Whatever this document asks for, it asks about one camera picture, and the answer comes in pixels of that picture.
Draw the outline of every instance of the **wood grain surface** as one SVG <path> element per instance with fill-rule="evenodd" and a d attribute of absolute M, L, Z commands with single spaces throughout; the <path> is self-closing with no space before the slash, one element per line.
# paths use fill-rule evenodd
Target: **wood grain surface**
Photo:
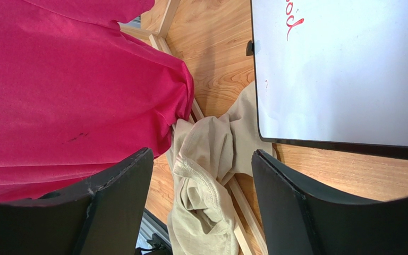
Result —
<path fill-rule="evenodd" d="M 141 27 L 158 31 L 167 0 L 156 0 L 141 16 Z M 166 41 L 174 56 L 187 64 L 195 97 L 205 116 L 221 116 L 240 91 L 254 80 L 253 58 L 245 56 L 251 40 L 249 0 L 181 0 Z M 408 161 L 338 151 L 277 145 L 282 162 L 337 189 L 377 200 L 408 196 Z M 252 177 L 236 175 L 262 226 Z M 173 181 L 166 157 L 155 160 L 146 208 L 160 220 L 172 208 Z M 240 209 L 236 211 L 261 254 Z"/>

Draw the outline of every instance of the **red t-shirt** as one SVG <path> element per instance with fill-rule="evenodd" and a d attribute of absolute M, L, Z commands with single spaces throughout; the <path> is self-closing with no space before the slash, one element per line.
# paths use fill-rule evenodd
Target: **red t-shirt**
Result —
<path fill-rule="evenodd" d="M 154 0 L 0 0 L 0 201 L 38 198 L 142 147 L 157 157 L 188 119 L 180 59 L 120 32 Z"/>

